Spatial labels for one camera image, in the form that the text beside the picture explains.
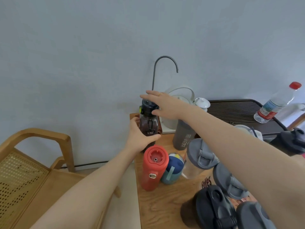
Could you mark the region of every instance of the red bottle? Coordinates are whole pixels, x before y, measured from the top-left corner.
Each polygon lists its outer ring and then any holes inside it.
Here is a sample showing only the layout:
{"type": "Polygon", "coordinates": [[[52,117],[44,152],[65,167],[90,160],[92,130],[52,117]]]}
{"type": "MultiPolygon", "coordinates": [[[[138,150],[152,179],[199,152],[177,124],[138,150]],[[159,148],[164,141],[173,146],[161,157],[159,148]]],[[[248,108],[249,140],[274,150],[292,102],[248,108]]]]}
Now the red bottle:
{"type": "Polygon", "coordinates": [[[153,191],[166,170],[169,162],[168,153],[159,145],[149,147],[143,157],[141,186],[146,191],[153,191]]]}

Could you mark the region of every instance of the white floor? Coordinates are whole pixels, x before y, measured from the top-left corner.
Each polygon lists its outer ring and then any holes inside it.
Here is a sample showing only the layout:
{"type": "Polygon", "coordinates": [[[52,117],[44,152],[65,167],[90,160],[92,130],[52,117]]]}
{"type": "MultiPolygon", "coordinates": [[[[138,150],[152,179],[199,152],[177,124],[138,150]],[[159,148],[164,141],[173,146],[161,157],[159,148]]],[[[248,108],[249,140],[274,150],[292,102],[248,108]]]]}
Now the white floor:
{"type": "MultiPolygon", "coordinates": [[[[90,174],[96,169],[76,171],[90,174]]],[[[113,196],[102,229],[141,229],[135,166],[132,163],[124,173],[119,187],[122,196],[113,196]]]]}

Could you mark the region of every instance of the person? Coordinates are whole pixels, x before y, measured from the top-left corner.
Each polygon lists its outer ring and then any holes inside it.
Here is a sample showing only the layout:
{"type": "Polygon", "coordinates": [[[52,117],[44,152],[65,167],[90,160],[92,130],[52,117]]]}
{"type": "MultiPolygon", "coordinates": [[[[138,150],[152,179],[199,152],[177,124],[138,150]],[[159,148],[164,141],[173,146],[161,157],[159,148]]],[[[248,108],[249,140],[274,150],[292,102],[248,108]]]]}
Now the person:
{"type": "MultiPolygon", "coordinates": [[[[220,161],[243,183],[265,209],[278,229],[304,228],[305,168],[275,147],[166,93],[146,91],[143,99],[160,109],[152,113],[182,119],[208,144],[220,161]]],[[[124,149],[68,190],[32,227],[92,228],[127,167],[149,143],[161,135],[146,137],[139,118],[130,121],[124,149]]]]}

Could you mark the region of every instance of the hand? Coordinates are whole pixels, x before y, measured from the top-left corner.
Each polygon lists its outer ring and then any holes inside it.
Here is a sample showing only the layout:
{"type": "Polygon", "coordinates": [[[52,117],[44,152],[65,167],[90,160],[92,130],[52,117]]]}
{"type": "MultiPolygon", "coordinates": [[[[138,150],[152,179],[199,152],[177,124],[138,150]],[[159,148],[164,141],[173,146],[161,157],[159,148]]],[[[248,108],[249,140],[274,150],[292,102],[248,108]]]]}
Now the hand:
{"type": "Polygon", "coordinates": [[[158,139],[161,138],[160,134],[155,134],[152,136],[145,136],[139,129],[140,119],[134,117],[130,120],[130,129],[125,148],[134,152],[141,152],[145,147],[158,139]]]}
{"type": "Polygon", "coordinates": [[[148,95],[140,95],[142,99],[156,103],[161,109],[152,111],[152,114],[167,119],[183,119],[185,111],[191,106],[164,92],[146,91],[148,95]]]}

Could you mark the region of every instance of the person's right arm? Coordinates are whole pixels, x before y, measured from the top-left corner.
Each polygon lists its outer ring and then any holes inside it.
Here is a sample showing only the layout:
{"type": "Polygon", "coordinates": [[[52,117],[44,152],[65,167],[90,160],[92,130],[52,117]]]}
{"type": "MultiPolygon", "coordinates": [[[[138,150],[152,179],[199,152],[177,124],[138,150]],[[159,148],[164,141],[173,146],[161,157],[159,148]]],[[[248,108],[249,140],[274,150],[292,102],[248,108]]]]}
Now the person's right arm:
{"type": "Polygon", "coordinates": [[[147,93],[149,95],[141,95],[141,98],[153,101],[161,108],[152,113],[188,123],[248,188],[277,228],[304,228],[305,167],[199,107],[165,93],[147,93]]]}

